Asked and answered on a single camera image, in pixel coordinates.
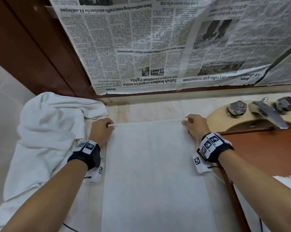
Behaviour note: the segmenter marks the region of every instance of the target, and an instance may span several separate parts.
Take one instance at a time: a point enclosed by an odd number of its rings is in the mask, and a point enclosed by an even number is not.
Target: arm
[[[109,118],[93,122],[89,139],[102,146],[111,135]],[[79,191],[88,166],[81,160],[69,161],[16,211],[2,232],[58,231]]]
[[[182,121],[189,132],[198,139],[210,131],[207,120],[199,115],[187,116]],[[228,177],[245,200],[272,232],[291,232],[291,189],[264,173],[257,167],[227,150],[218,158]]]

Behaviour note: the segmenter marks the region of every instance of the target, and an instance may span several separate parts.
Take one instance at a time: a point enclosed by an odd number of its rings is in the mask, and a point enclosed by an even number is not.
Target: newspaper
[[[291,54],[271,69],[255,86],[291,84]]]
[[[99,95],[245,85],[291,47],[291,0],[50,0]]]

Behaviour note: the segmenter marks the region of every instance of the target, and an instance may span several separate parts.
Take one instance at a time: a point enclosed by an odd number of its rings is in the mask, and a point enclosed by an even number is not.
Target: backsplash
[[[16,142],[17,127],[24,104],[35,97],[24,85],[0,66],[0,205],[3,188]]]

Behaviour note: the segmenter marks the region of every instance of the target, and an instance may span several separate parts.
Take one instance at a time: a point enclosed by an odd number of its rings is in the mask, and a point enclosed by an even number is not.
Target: countertop
[[[106,106],[109,113],[109,118],[114,123],[129,123],[129,122],[144,122],[144,121],[159,121],[167,119],[185,118],[189,114],[200,114],[207,117],[210,113],[238,100],[242,101],[259,101],[263,97],[268,97],[270,101],[285,96],[291,96],[289,93],[273,93],[261,95],[247,96],[232,96],[232,97],[216,97],[189,99],[177,101],[164,101],[152,103],[138,103],[130,105],[114,105]],[[91,129],[93,120],[87,120],[88,133]],[[106,155],[106,145],[102,147],[102,153]],[[213,172],[206,173],[204,176],[207,191],[211,201],[212,210],[214,213],[216,225],[219,232],[241,231],[237,216],[233,210],[231,201],[225,187],[225,183],[219,179]],[[100,183],[91,184],[89,203],[90,213],[93,219],[93,231],[101,231],[101,214],[104,188],[104,174]]]

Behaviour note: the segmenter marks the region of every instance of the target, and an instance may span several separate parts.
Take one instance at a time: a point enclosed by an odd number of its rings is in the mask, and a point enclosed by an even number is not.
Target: metal faucet spout
[[[268,98],[263,98],[261,101],[251,102],[248,105],[250,112],[260,114],[281,130],[288,129],[288,125],[280,114],[274,108],[264,103],[267,100]]]

